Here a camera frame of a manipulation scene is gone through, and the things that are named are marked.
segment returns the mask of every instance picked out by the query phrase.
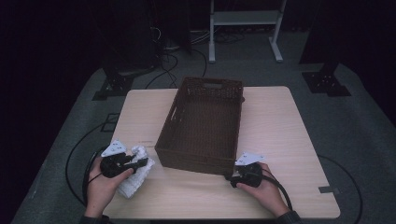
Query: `dark background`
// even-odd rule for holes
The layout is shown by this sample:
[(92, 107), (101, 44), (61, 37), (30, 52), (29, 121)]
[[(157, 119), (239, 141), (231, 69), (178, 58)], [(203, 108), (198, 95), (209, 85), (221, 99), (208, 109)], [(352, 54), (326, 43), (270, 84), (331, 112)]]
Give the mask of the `dark background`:
[[(267, 7), (272, 1), (243, 2), (235, 9)], [(106, 6), (108, 1), (97, 3)], [(219, 1), (217, 6), (227, 4)], [(191, 0), (183, 6), (190, 9), (185, 15), (191, 29), (208, 28), (209, 1)], [(336, 49), (340, 63), (359, 75), (395, 123), (395, 9), (390, 0), (289, 0), (282, 30), (312, 28), (302, 63), (323, 63), (329, 51)], [(84, 1), (0, 3), (0, 200), (1, 219), (6, 223), (14, 217), (84, 84), (101, 67), (101, 53), (108, 49), (103, 34), (119, 32), (111, 25), (116, 24), (111, 13), (100, 15), (105, 24), (109, 22), (107, 28), (102, 27), (103, 33)], [(161, 22), (159, 19), (157, 14), (150, 18), (154, 23)]]

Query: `basket handle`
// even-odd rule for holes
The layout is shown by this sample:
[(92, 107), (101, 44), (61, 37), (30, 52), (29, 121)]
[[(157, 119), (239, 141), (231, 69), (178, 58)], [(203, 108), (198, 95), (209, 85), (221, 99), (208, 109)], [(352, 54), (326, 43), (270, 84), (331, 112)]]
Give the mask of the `basket handle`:
[(223, 89), (223, 82), (220, 79), (205, 78), (203, 79), (202, 86), (207, 89)]

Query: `wooden table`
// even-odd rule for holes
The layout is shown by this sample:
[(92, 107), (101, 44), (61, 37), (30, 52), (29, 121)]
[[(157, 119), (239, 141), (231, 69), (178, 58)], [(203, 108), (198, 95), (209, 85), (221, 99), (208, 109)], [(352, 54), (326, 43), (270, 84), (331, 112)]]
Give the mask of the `wooden table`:
[[(133, 90), (126, 97), (113, 135), (128, 148), (144, 146), (156, 164), (131, 199), (116, 194), (105, 214), (112, 218), (272, 218), (255, 199), (233, 189), (220, 175), (162, 167), (154, 146), (177, 90)], [(301, 217), (340, 215), (299, 111), (286, 87), (245, 87), (237, 158), (265, 156)]]

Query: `shelf leg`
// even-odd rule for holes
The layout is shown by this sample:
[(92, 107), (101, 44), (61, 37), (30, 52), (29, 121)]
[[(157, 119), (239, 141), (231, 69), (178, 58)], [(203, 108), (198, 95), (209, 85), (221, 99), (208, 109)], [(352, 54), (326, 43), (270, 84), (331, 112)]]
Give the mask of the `shelf leg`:
[(210, 30), (209, 30), (209, 63), (215, 63), (215, 3), (214, 0), (210, 3)]
[(283, 62), (283, 58), (282, 58), (282, 55), (280, 54), (279, 47), (277, 46), (276, 41), (277, 41), (277, 37), (279, 35), (280, 25), (282, 24), (283, 13), (285, 11), (286, 2), (287, 2), (287, 0), (283, 0), (282, 1), (279, 13), (277, 14), (277, 18), (276, 18), (276, 26), (275, 26), (274, 35), (269, 37), (271, 49), (272, 49), (272, 51), (273, 51), (273, 53), (275, 55), (277, 63), (282, 63)]

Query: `brown plastic basket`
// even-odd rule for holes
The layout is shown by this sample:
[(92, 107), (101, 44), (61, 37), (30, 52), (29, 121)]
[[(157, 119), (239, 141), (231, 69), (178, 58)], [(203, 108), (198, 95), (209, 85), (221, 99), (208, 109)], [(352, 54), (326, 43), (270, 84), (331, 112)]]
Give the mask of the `brown plastic basket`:
[(241, 81), (185, 77), (155, 146), (161, 164), (231, 176), (242, 102)]

